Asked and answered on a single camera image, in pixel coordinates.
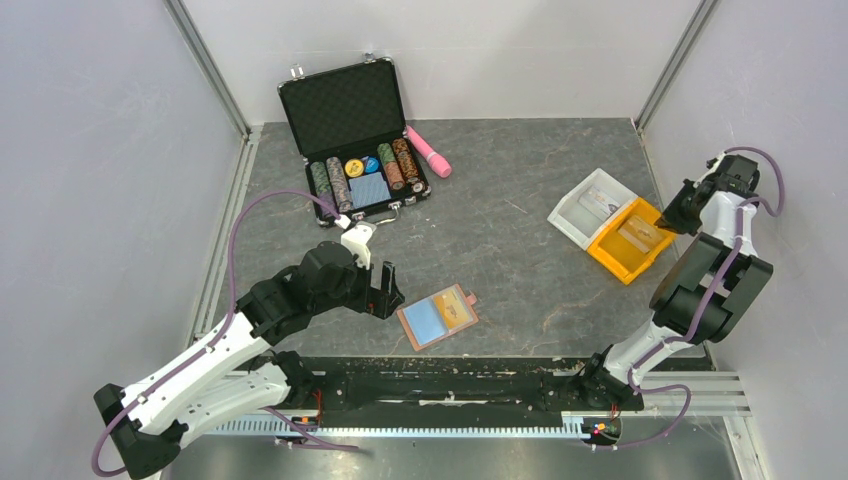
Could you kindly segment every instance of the case lid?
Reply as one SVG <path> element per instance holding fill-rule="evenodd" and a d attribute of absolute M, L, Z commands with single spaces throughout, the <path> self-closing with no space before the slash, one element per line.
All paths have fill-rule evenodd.
<path fill-rule="evenodd" d="M 297 148 L 307 158 L 406 127 L 388 58 L 290 80 L 277 90 Z"/>

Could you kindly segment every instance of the white container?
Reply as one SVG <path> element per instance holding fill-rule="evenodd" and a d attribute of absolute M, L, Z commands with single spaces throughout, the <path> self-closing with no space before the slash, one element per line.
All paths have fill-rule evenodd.
<path fill-rule="evenodd" d="M 600 168 L 562 197 L 548 221 L 583 250 L 638 196 Z"/>

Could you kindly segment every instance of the pink marker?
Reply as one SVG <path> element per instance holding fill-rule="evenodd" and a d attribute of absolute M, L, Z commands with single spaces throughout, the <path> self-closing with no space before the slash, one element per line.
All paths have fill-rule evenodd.
<path fill-rule="evenodd" d="M 430 168 L 436 172 L 436 175 L 442 178 L 448 178 L 450 172 L 453 170 L 445 160 L 445 157 L 439 155 L 433 147 L 427 144 L 421 135 L 418 135 L 418 132 L 413 130 L 409 125 L 406 126 L 406 134 L 409 136 L 409 141 L 412 142 L 412 146 L 415 147 L 415 150 L 418 151 L 425 159 L 427 159 L 427 164 L 430 165 Z"/>

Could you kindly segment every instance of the case latch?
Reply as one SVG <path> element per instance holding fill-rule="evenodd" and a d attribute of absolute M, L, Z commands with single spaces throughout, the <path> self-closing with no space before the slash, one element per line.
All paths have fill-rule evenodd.
<path fill-rule="evenodd" d="M 292 65 L 290 72 L 292 73 L 292 78 L 295 80 L 300 80 L 304 77 L 303 67 L 301 67 L 300 64 L 295 63 L 294 65 Z"/>

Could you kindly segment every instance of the yellow box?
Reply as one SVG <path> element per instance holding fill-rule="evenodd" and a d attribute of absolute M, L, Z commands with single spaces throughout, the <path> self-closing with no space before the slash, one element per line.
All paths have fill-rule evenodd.
<path fill-rule="evenodd" d="M 639 242 L 639 246 L 645 249 L 648 245 L 649 250 L 647 252 L 643 252 L 634 245 L 632 236 L 634 226 L 644 224 L 652 226 L 660 218 L 660 215 L 660 211 L 650 203 L 642 198 L 637 198 L 598 234 L 586 251 L 592 258 L 601 262 L 601 265 L 607 267 L 607 270 L 612 272 L 625 285 L 630 285 L 630 282 L 650 267 L 657 259 L 657 255 L 668 248 L 674 240 L 674 233 L 654 227 L 655 230 L 653 231 L 641 231 L 649 240 Z M 641 218 L 644 224 L 634 217 Z M 625 235 L 619 232 L 622 227 L 625 228 Z"/>

